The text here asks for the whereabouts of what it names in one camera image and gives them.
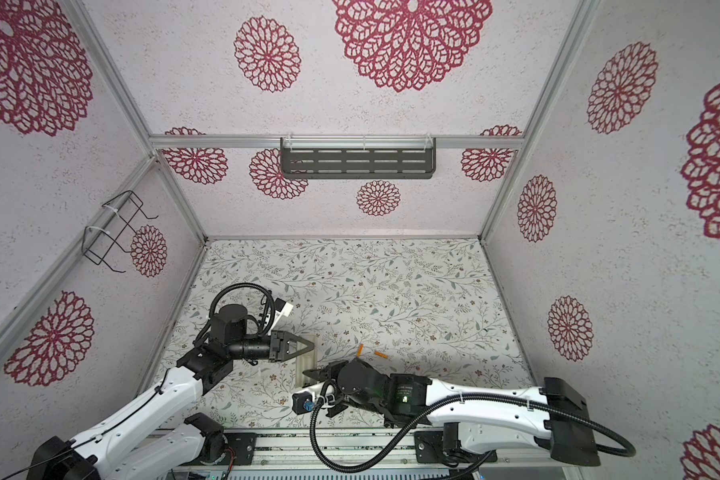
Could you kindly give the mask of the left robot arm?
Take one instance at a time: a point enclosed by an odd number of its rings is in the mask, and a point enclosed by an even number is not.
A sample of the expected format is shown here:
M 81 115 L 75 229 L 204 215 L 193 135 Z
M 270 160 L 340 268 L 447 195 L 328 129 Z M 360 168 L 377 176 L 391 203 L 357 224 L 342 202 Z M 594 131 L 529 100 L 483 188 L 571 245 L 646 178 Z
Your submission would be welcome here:
M 187 419 L 162 440 L 142 442 L 214 389 L 232 372 L 235 362 L 286 362 L 314 349 L 312 341 L 271 327 L 250 334 L 251 319 L 239 304 L 210 311 L 199 344 L 154 386 L 71 439 L 47 440 L 35 451 L 28 478 L 153 479 L 200 457 L 213 461 L 221 456 L 224 429 L 204 415 Z

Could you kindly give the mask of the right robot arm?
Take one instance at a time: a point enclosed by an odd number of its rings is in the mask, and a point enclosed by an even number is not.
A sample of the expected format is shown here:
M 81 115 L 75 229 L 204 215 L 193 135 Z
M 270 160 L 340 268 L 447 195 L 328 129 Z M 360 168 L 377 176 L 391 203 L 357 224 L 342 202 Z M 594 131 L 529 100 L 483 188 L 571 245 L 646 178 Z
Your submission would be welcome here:
M 382 416 L 388 427 L 431 426 L 448 449 L 472 457 L 500 449 L 539 448 L 564 464 L 596 467 L 595 435 L 585 398 L 560 378 L 508 390 L 452 384 L 413 374 L 383 374 L 360 359 L 306 371 L 310 386 L 292 395 L 297 415 L 316 404 L 332 416 L 357 408 Z

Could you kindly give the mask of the white remote control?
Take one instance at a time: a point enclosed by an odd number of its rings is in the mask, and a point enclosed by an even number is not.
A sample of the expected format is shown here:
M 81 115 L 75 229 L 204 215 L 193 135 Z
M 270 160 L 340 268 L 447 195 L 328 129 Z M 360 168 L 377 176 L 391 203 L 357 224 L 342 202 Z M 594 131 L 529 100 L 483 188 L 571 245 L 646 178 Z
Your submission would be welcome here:
M 319 343 L 317 336 L 315 334 L 305 334 L 304 338 L 313 344 L 313 349 L 296 359 L 296 381 L 299 385 L 312 381 L 311 378 L 304 374 L 304 371 L 316 369 L 318 363 L 317 346 Z

